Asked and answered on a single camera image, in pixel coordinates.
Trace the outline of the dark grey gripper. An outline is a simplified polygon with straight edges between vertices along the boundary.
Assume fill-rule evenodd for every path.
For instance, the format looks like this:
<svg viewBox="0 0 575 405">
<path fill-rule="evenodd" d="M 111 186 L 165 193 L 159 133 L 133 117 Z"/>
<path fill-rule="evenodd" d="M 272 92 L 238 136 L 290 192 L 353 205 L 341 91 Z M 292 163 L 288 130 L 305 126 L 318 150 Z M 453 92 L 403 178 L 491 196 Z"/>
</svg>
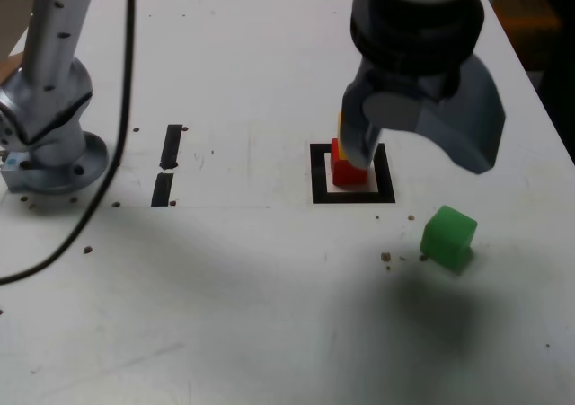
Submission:
<svg viewBox="0 0 575 405">
<path fill-rule="evenodd" d="M 422 107 L 416 133 L 453 163 L 475 174 L 494 167 L 506 114 L 490 71 L 476 55 L 432 75 L 393 73 L 361 61 L 342 96 L 339 124 L 341 148 L 354 167 L 370 166 L 381 133 L 367 118 L 364 102 L 385 104 L 395 97 L 438 103 Z"/>
</svg>

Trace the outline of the person's hand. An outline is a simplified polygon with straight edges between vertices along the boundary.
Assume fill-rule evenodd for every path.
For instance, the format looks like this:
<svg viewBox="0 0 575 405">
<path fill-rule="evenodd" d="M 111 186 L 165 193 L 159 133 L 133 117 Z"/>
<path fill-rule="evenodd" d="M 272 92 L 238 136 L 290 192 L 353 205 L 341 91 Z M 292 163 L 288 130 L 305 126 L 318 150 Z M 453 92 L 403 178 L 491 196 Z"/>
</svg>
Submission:
<svg viewBox="0 0 575 405">
<path fill-rule="evenodd" d="M 22 53 L 12 55 L 0 62 L 0 85 L 16 72 L 22 65 Z"/>
</svg>

